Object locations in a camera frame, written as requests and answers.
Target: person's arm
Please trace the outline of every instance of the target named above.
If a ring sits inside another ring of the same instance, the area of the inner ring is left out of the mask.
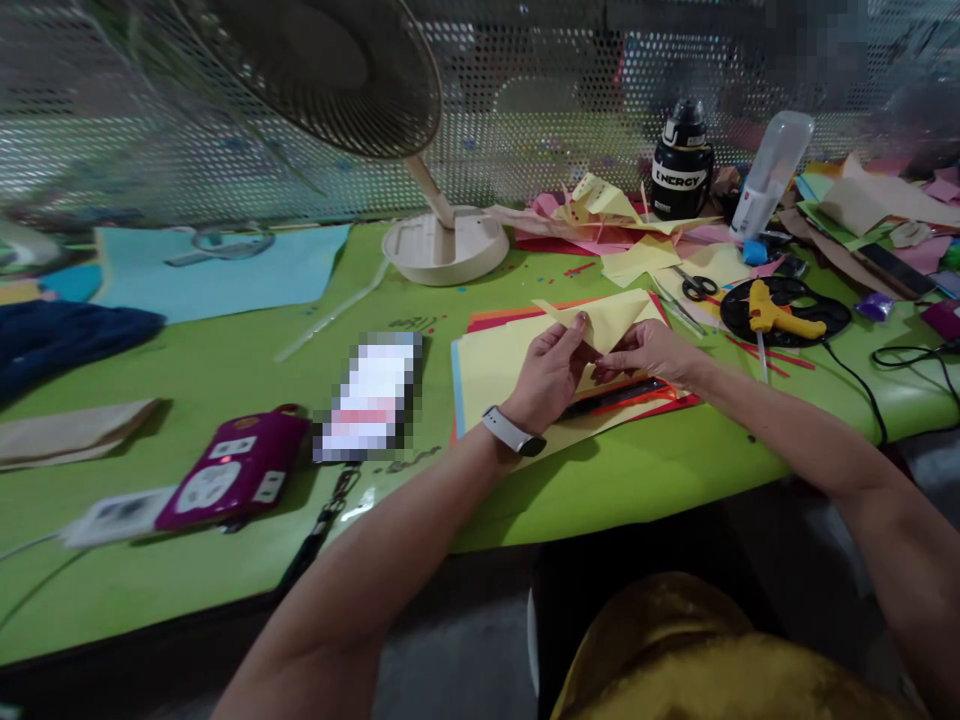
[[[747,428],[836,503],[863,553],[883,614],[924,699],[960,716],[960,534],[860,433],[641,323],[598,378],[643,368],[695,392]]]
[[[569,404],[590,351],[585,316],[530,345],[500,410],[540,435]],[[367,717],[383,639],[426,584],[457,531],[519,457],[484,425],[345,531],[294,586],[214,712],[242,718]]]

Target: electric fan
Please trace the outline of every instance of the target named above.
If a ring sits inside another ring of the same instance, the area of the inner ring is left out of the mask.
[[[509,250],[479,208],[451,207],[420,153],[440,126],[437,67],[402,0],[173,0],[200,44],[286,120],[362,157],[403,159],[433,210],[397,223],[383,252],[408,279],[455,285]]]

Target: white bottle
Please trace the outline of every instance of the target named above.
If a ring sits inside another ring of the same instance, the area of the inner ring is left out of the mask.
[[[767,125],[730,223],[735,239],[756,240],[766,229],[812,136],[813,118],[806,113],[784,110]]]

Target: black water bottle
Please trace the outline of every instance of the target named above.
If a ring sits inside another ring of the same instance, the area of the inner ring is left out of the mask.
[[[661,220],[687,220],[703,210],[713,176],[703,103],[679,100],[653,154],[653,212]]]

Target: person's right hand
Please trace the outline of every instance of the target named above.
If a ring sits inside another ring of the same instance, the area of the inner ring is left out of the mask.
[[[659,320],[644,320],[631,327],[608,355],[597,360],[593,379],[597,384],[646,370],[684,390],[692,389],[697,377],[713,363],[702,350],[682,339]]]

